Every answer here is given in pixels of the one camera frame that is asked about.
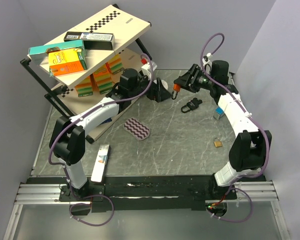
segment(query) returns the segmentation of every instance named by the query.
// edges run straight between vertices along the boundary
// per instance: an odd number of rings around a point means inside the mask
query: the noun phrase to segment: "table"
[[[184,70],[158,70],[156,77],[167,81],[169,89],[173,80]],[[182,113],[180,108],[197,97],[203,103],[195,111]],[[107,175],[210,175],[220,170],[228,161],[228,154],[235,134],[226,116],[213,118],[216,109],[209,92],[201,90],[193,94],[182,90],[176,100],[167,99],[157,103],[141,97],[96,142],[86,143],[82,158],[84,172],[93,171],[100,144],[110,144]],[[63,176],[58,166],[49,165],[49,141],[56,119],[60,114],[54,110],[41,145],[33,171],[35,176]],[[149,138],[137,141],[123,129],[131,117],[150,127]],[[223,147],[214,146],[218,137]]]

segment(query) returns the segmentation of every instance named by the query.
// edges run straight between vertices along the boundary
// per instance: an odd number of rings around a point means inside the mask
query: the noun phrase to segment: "zigzag pad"
[[[137,140],[141,141],[149,137],[150,128],[139,122],[137,119],[131,117],[125,121],[123,128],[131,133]]]

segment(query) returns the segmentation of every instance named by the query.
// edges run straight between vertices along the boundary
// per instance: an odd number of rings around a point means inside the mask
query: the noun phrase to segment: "black box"
[[[115,44],[112,33],[68,31],[63,40],[83,40],[85,49],[90,50],[113,50]]]

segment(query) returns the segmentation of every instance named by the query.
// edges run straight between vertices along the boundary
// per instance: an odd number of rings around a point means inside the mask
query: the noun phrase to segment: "padlock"
[[[218,137],[215,137],[214,140],[213,140],[213,142],[214,142],[214,146],[216,148],[222,147],[222,142],[219,140]]]

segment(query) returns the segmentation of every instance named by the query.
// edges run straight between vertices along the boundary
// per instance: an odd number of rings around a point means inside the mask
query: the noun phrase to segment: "checkerboard pattern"
[[[67,88],[62,94],[61,94],[61,97],[66,97],[70,92],[72,92],[74,89],[69,89]]]
[[[90,27],[86,28],[85,30],[89,31],[90,33],[93,33],[95,30],[98,30],[106,23],[109,23],[111,20],[113,20],[120,14],[121,14],[120,12],[113,11],[109,15],[107,15],[104,18],[102,18],[101,20],[99,20],[98,22],[96,22],[93,25],[91,25]]]

